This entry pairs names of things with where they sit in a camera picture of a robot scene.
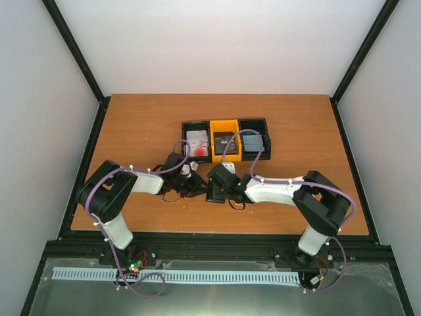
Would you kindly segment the black leather card holder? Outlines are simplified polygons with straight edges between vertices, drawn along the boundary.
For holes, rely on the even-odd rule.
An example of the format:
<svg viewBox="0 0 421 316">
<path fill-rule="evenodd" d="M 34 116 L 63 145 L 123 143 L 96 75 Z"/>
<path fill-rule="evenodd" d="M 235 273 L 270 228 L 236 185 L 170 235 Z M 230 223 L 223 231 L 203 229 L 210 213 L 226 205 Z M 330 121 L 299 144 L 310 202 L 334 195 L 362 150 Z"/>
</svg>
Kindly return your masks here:
<svg viewBox="0 0 421 316">
<path fill-rule="evenodd" d="M 206 202 L 209 203 L 225 203 L 226 197 L 223 191 L 213 182 L 207 185 Z"/>
</svg>

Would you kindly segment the dark card stack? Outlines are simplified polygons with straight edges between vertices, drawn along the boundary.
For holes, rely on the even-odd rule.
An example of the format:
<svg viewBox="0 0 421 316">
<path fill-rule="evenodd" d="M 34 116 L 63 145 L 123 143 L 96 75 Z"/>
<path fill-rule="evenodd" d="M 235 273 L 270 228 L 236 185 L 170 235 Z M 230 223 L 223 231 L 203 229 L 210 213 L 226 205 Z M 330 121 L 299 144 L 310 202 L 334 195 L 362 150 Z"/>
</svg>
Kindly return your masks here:
<svg viewBox="0 0 421 316">
<path fill-rule="evenodd" d="M 236 155 L 238 153 L 237 144 L 235 140 L 230 143 L 231 137 L 234 135 L 233 132 L 215 132 L 214 133 L 214 154 L 223 155 L 225 149 L 226 155 Z"/>
</svg>

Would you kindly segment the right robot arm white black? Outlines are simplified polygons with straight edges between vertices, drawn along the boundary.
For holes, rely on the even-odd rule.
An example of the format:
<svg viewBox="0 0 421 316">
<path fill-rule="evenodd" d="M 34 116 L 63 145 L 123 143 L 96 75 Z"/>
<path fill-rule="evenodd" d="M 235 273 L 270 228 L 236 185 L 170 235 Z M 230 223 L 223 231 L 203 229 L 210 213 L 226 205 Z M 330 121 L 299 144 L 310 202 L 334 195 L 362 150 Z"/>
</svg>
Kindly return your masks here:
<svg viewBox="0 0 421 316">
<path fill-rule="evenodd" d="M 296 207 L 308 226 L 292 251 L 299 265 L 308 267 L 315 261 L 322 246 L 337 236 L 343 223 L 355 210 L 353 199 L 318 171 L 309 171 L 297 178 L 267 178 L 253 173 L 239 177 L 223 164 L 208 173 L 209 182 L 221 190 L 225 198 L 242 205 L 247 203 L 280 203 Z"/>
</svg>

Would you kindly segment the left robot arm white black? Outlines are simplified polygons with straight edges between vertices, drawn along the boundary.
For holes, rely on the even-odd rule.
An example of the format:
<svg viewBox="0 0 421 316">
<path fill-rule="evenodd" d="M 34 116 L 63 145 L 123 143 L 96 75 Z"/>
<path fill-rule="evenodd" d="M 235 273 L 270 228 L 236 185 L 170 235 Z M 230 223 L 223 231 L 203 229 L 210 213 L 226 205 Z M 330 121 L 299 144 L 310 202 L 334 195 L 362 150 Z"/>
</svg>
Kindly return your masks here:
<svg viewBox="0 0 421 316">
<path fill-rule="evenodd" d="M 181 198 L 194 198 L 207 192 L 207 183 L 197 173 L 198 163 L 171 153 L 153 169 L 135 170 L 106 160 L 78 188 L 76 201 L 115 247 L 114 258 L 123 265 L 136 260 L 137 249 L 130 242 L 133 234 L 127 227 L 122 209 L 132 193 L 164 196 L 174 190 Z"/>
</svg>

